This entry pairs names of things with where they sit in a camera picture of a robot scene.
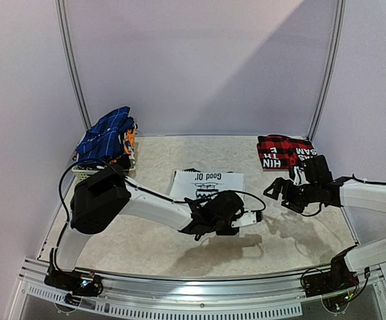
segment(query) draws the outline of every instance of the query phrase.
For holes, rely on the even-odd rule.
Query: white enclosure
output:
[[[116,107],[142,136],[313,133],[335,177],[386,181],[386,0],[345,2],[0,2],[0,319],[82,121]],[[386,216],[347,216],[360,243],[386,236]]]

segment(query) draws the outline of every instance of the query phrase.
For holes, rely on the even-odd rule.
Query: black cable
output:
[[[234,219],[240,219],[242,218],[242,216],[245,214],[245,213],[248,213],[247,210],[245,210],[245,208],[240,208],[240,213],[238,215],[234,215],[233,218]]]
[[[353,176],[351,177],[352,180],[356,180],[357,182],[360,182],[360,183],[364,183],[366,185],[386,185],[386,182],[378,182],[378,181],[365,181],[365,180],[361,180],[361,179],[358,179],[356,178],[356,176]]]
[[[314,217],[314,216],[318,215],[321,212],[322,208],[323,208],[323,202],[320,202],[319,210],[317,210],[317,212],[315,212],[315,213],[313,213],[311,215],[304,215],[303,213],[300,213],[300,215],[302,215],[303,217]]]
[[[161,198],[161,199],[163,199],[163,200],[166,200],[166,201],[169,201],[169,202],[174,202],[174,203],[187,203],[186,201],[174,201],[173,199],[171,199],[171,198],[169,198],[169,197],[166,197],[166,196],[164,196],[164,195],[161,195],[161,194],[159,194],[159,193],[156,193],[156,192],[154,192],[154,191],[152,191],[152,190],[148,190],[148,189],[146,189],[146,188],[142,188],[142,187],[140,187],[140,186],[138,186],[138,185],[135,185],[135,184],[133,184],[132,182],[130,182],[129,180],[127,180],[127,179],[125,179],[125,182],[126,182],[128,185],[130,185],[132,188],[138,189],[138,190],[140,190],[140,191],[144,191],[144,192],[146,192],[146,193],[149,193],[150,195],[154,195],[155,197]]]
[[[252,198],[255,198],[260,203],[262,203],[262,206],[263,206],[262,209],[260,209],[260,210],[251,210],[251,212],[262,212],[262,211],[266,210],[266,208],[267,208],[267,205],[265,204],[264,200],[262,200],[260,197],[254,195],[252,193],[245,192],[245,191],[240,191],[240,190],[229,190],[229,191],[236,192],[236,193],[241,193],[241,194],[244,194],[244,195],[248,195],[248,196],[250,196]]]
[[[364,284],[363,288],[361,288],[360,292],[358,294],[354,295],[354,297],[352,297],[350,300],[346,300],[345,302],[350,303],[350,302],[352,302],[352,300],[355,300],[358,296],[360,296],[361,293],[364,292],[368,281],[369,281],[369,278],[366,279],[365,284]]]
[[[53,264],[54,264],[56,270],[58,270],[60,272],[64,272],[64,273],[67,274],[68,272],[62,271],[61,268],[58,267],[58,264],[57,264],[57,251],[58,251],[58,247],[52,248],[52,249],[53,249],[53,254],[52,254],[52,256],[53,256]]]
[[[241,193],[241,194],[244,194],[244,195],[248,195],[252,198],[255,198],[256,200],[258,200],[260,203],[262,203],[263,205],[263,208],[262,209],[254,209],[254,210],[250,210],[250,212],[262,212],[264,211],[266,208],[267,208],[267,205],[265,204],[264,200],[262,200],[261,198],[259,198],[258,196],[252,194],[252,193],[249,193],[249,192],[246,192],[246,191],[240,191],[240,190],[222,190],[222,191],[218,191],[218,192],[215,192],[215,193],[212,193],[211,195],[208,195],[206,198],[204,199],[200,199],[200,200],[193,200],[195,203],[204,203],[204,202],[208,202],[212,197],[216,196],[216,195],[219,195],[221,193],[224,193],[224,192],[234,192],[234,193]],[[174,203],[189,203],[190,201],[174,201]]]
[[[62,230],[61,230],[61,232],[59,233],[59,236],[58,236],[58,240],[57,240],[57,248],[59,247],[59,244],[60,244],[61,239],[62,239],[62,234],[63,234],[64,231],[66,230],[67,226],[68,226],[68,222],[65,222],[65,223],[64,223],[64,226],[62,227]]]
[[[320,270],[320,269],[318,269],[318,268],[309,268],[309,269],[305,270],[305,272],[302,274],[301,280],[300,280],[301,286],[302,286],[302,287],[304,286],[304,277],[305,277],[305,275],[306,275],[308,272],[312,271],[312,270],[316,270],[316,271],[320,272],[322,275],[325,274],[322,270]]]
[[[101,163],[103,163],[104,165],[108,166],[111,170],[113,170],[114,173],[115,173],[116,175],[119,174],[112,166],[110,166],[107,162],[105,162],[104,160],[101,160],[101,159],[90,158],[90,159],[87,159],[87,160],[80,160],[80,161],[76,161],[76,162],[72,163],[70,166],[68,166],[68,168],[66,168],[66,170],[65,170],[64,173],[62,174],[61,178],[59,179],[59,184],[58,184],[59,200],[61,200],[62,206],[64,207],[65,213],[67,214],[67,223],[70,222],[70,214],[69,214],[67,205],[66,205],[65,202],[64,202],[64,198],[63,198],[63,196],[62,196],[62,183],[63,183],[63,181],[64,181],[65,176],[67,175],[67,173],[68,173],[72,168],[74,168],[76,165],[78,165],[78,164],[80,164],[80,163],[88,163],[88,162],[91,162],[91,161],[98,161],[98,162],[101,162]]]

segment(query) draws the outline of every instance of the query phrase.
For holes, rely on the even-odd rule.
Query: printed graphic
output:
[[[221,173],[202,173],[198,172],[196,178],[194,180],[209,180],[209,179],[216,179],[216,180],[221,180],[222,174]]]
[[[317,155],[317,151],[314,149],[300,149],[297,148],[297,154],[299,160],[306,160],[310,159],[311,157],[314,157]]]
[[[193,183],[196,186],[195,197],[196,199],[209,198],[211,195],[219,192],[216,188],[220,183],[216,182],[204,182],[204,183]]]

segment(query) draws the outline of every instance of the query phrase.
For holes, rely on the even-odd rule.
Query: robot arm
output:
[[[80,274],[74,268],[88,240],[105,230],[118,214],[162,223],[194,235],[197,241],[212,232],[235,235],[240,227],[262,221],[265,206],[247,211],[237,193],[243,192],[222,191],[198,200],[172,199],[124,176],[120,166],[107,167],[76,185],[70,220],[50,254],[45,283],[74,295],[97,295],[102,286],[99,278]]]
[[[264,190],[264,195],[278,200],[281,193],[282,206],[300,214],[309,203],[360,207],[386,213],[386,183],[367,183],[352,177],[333,180],[322,155],[302,161],[289,170],[289,176],[290,180],[277,178]],[[341,284],[348,283],[349,279],[358,282],[357,272],[384,262],[386,238],[348,248],[332,259],[328,274],[304,277],[305,291],[316,295],[335,288],[344,289]]]

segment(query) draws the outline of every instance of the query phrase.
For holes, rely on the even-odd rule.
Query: red plaid shirt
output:
[[[257,148],[264,169],[288,169],[317,155],[310,141],[284,135],[259,136]]]

